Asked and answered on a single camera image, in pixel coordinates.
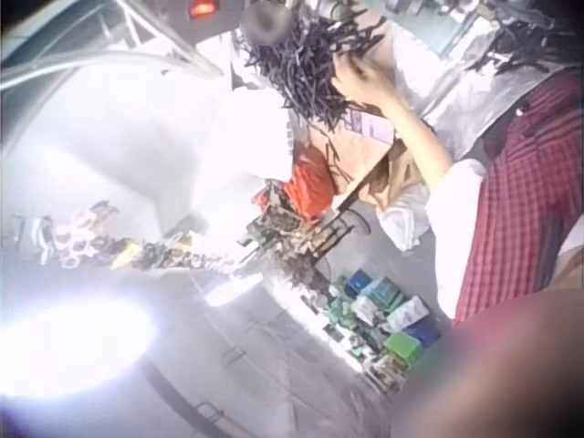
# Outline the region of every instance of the green container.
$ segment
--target green container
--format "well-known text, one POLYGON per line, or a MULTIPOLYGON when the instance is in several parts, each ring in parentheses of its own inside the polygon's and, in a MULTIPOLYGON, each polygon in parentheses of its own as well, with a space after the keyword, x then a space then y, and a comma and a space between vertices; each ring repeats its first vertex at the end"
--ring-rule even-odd
POLYGON ((422 356, 422 343, 403 332, 395 333, 383 342, 383 347, 392 355, 402 359, 411 369, 413 364, 422 356))
POLYGON ((398 292, 388 305, 387 311, 390 312, 390 314, 393 313, 395 309, 404 304, 407 300, 408 298, 402 292, 398 292))
POLYGON ((361 291, 361 295, 370 299, 379 310, 384 310, 399 292, 398 287, 385 276, 369 283, 361 291))

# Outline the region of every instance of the white sleeve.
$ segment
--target white sleeve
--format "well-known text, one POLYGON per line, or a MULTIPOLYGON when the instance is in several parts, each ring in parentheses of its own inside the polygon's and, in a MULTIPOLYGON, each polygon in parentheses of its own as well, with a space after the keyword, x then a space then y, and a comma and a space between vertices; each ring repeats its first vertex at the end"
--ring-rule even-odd
POLYGON ((438 303, 454 318, 475 235, 481 182, 486 169, 477 160, 456 163, 438 182, 426 211, 436 235, 438 303))

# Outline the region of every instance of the red plaid shirt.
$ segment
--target red plaid shirt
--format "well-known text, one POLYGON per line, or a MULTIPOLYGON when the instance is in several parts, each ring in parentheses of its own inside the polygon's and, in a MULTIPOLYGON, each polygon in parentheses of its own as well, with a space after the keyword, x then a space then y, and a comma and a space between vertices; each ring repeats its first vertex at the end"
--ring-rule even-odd
POLYGON ((541 290, 582 214, 583 70, 564 70, 526 99, 481 186, 455 324, 541 290))

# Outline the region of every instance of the red bag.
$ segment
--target red bag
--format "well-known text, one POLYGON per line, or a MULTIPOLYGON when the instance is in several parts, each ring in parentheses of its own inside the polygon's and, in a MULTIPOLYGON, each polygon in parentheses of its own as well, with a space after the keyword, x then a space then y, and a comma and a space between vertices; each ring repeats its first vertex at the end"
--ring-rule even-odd
POLYGON ((327 160, 314 146, 299 148, 295 155, 290 182, 282 184, 298 214, 311 218, 332 204, 335 186, 327 160))

